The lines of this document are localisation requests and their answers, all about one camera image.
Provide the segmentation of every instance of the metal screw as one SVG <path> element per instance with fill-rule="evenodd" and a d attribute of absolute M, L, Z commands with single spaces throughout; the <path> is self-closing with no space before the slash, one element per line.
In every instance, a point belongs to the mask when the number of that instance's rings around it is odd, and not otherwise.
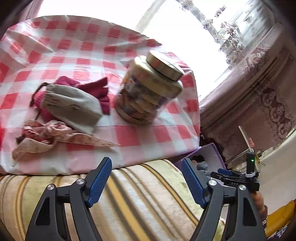
<path fill-rule="evenodd" d="M 245 191 L 247 188 L 245 185 L 239 185 L 239 189 L 242 190 L 242 191 Z"/>
<path fill-rule="evenodd" d="M 209 184 L 211 186 L 216 186 L 217 185 L 217 182 L 215 180 L 209 180 Z"/>
<path fill-rule="evenodd" d="M 54 189 L 54 185 L 53 185 L 53 184 L 49 184 L 49 185 L 47 186 L 47 189 L 48 189 L 48 190 L 52 190 L 52 189 Z"/>
<path fill-rule="evenodd" d="M 80 178 L 76 181 L 78 185 L 84 184 L 84 179 Z"/>

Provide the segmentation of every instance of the table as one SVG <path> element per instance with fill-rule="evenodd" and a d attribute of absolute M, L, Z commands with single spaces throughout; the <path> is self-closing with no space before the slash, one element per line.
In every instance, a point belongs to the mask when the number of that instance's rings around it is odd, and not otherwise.
<path fill-rule="evenodd" d="M 185 75 L 184 91 L 150 126 L 134 126 L 114 110 L 112 99 L 131 59 L 158 50 L 175 60 Z M 15 137 L 37 109 L 29 108 L 42 82 L 68 76 L 82 83 L 108 77 L 110 116 L 94 135 L 121 144 L 115 148 L 59 143 L 49 152 L 26 154 L 12 166 Z M 193 151 L 199 146 L 200 115 L 192 70 L 160 43 L 119 25 L 79 16 L 46 16 L 10 27 L 0 42 L 0 173 L 70 175 L 94 169 L 104 156 L 113 168 Z"/>

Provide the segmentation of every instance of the blue gripper pad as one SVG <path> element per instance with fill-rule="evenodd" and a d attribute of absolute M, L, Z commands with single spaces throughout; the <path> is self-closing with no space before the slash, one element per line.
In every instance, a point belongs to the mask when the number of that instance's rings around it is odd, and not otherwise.
<path fill-rule="evenodd" d="M 218 169 L 218 173 L 224 176 L 232 176 L 232 172 L 223 168 Z"/>
<path fill-rule="evenodd" d="M 209 199 L 205 198 L 205 190 L 207 190 L 207 177 L 202 171 L 196 170 L 189 158 L 182 161 L 182 173 L 187 182 L 194 201 L 202 208 L 207 206 Z"/>
<path fill-rule="evenodd" d="M 101 167 L 97 177 L 93 181 L 89 189 L 89 199 L 86 201 L 86 206 L 91 208 L 95 203 L 99 201 L 102 191 L 107 183 L 107 180 L 112 171 L 112 161 L 110 158 Z"/>

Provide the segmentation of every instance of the glass jar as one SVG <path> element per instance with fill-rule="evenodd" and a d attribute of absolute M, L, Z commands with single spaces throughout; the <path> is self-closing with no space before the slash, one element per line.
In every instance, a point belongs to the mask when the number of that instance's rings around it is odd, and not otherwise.
<path fill-rule="evenodd" d="M 182 91 L 182 75 L 180 66 L 155 50 L 147 57 L 135 57 L 115 98 L 116 111 L 128 122 L 151 123 L 161 107 Z"/>

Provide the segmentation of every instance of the gray knit fabric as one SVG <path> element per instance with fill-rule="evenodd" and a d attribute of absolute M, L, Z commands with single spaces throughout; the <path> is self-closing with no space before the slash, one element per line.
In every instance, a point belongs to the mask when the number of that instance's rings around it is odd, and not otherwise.
<path fill-rule="evenodd" d="M 203 171 L 208 179 L 211 179 L 211 173 L 209 172 L 209 166 L 205 161 L 198 162 L 196 165 L 198 171 Z"/>
<path fill-rule="evenodd" d="M 94 96 L 71 86 L 47 86 L 42 108 L 72 128 L 86 134 L 94 131 L 102 116 L 101 105 Z"/>

